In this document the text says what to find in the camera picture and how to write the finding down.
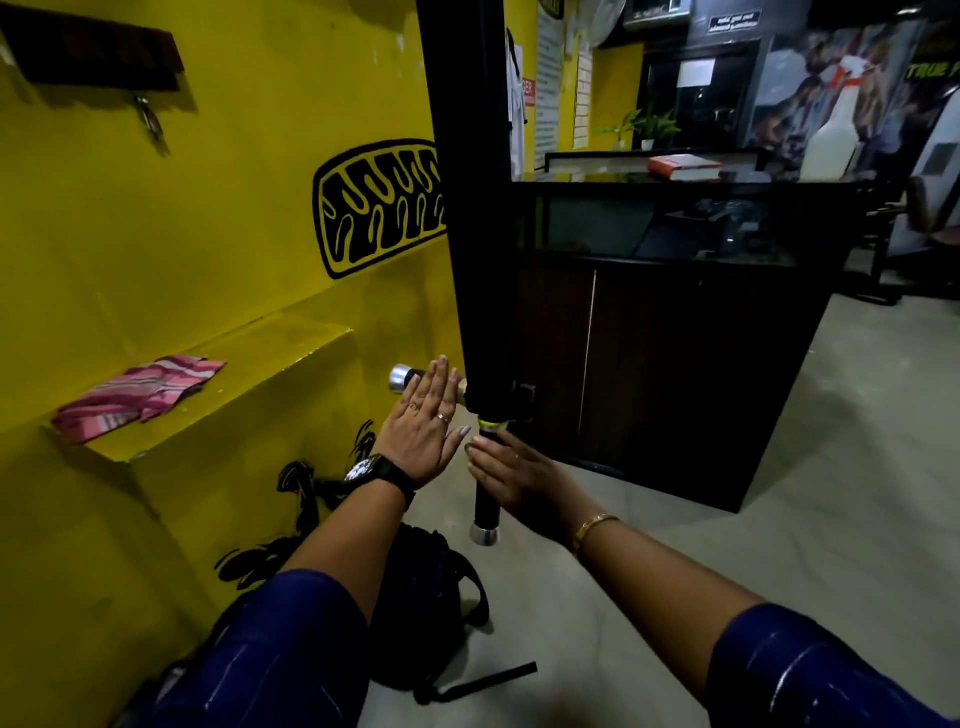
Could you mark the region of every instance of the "book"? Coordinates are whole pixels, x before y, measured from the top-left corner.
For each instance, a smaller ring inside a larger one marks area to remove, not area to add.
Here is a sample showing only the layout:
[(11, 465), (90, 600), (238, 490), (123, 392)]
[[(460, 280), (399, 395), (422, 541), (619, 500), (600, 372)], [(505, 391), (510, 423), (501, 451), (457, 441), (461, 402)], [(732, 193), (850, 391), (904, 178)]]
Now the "book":
[(647, 171), (674, 182), (705, 182), (719, 180), (723, 164), (693, 155), (650, 157)]

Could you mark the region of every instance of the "right hand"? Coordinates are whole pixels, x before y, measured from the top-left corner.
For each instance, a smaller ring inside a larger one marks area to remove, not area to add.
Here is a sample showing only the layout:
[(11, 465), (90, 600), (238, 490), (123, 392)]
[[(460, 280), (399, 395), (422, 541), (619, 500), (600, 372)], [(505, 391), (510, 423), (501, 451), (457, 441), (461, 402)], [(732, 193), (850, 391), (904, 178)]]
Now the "right hand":
[(570, 548), (577, 530), (603, 510), (545, 455), (501, 429), (500, 445), (474, 437), (467, 469), (509, 514), (535, 533)]

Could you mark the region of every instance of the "yellow band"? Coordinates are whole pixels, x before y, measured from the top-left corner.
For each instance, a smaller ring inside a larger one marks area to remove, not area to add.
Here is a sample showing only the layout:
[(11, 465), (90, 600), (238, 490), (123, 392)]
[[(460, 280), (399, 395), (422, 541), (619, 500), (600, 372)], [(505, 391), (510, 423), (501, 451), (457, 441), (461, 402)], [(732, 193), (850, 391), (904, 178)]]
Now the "yellow band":
[(580, 560), (580, 547), (584, 544), (584, 539), (587, 537), (587, 534), (590, 530), (597, 524), (604, 521), (619, 521), (620, 519), (617, 516), (611, 516), (609, 513), (601, 513), (599, 516), (594, 516), (589, 521), (584, 523), (577, 529), (577, 535), (573, 537), (573, 547), (570, 551), (573, 553), (573, 558)]

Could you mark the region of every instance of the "blue sleeve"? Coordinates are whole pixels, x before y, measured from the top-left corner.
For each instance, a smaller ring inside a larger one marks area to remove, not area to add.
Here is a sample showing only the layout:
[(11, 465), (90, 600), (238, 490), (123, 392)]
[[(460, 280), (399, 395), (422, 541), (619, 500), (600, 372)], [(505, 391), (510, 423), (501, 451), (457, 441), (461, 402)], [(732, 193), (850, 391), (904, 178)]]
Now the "blue sleeve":
[(355, 726), (367, 697), (367, 622), (316, 571), (269, 579), (156, 705), (150, 728)]
[(713, 728), (953, 725), (813, 619), (775, 604), (747, 610), (724, 632), (706, 704)]

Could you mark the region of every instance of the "pink cloth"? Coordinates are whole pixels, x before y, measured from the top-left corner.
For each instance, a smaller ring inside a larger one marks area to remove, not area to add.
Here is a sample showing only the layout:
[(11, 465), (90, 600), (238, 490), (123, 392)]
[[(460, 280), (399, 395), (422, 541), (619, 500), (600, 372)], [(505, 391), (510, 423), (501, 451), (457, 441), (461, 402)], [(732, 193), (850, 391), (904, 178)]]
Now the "pink cloth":
[(134, 420), (145, 423), (199, 392), (226, 364), (202, 356), (164, 356), (98, 384), (77, 401), (61, 407), (54, 427), (70, 442), (80, 444)]

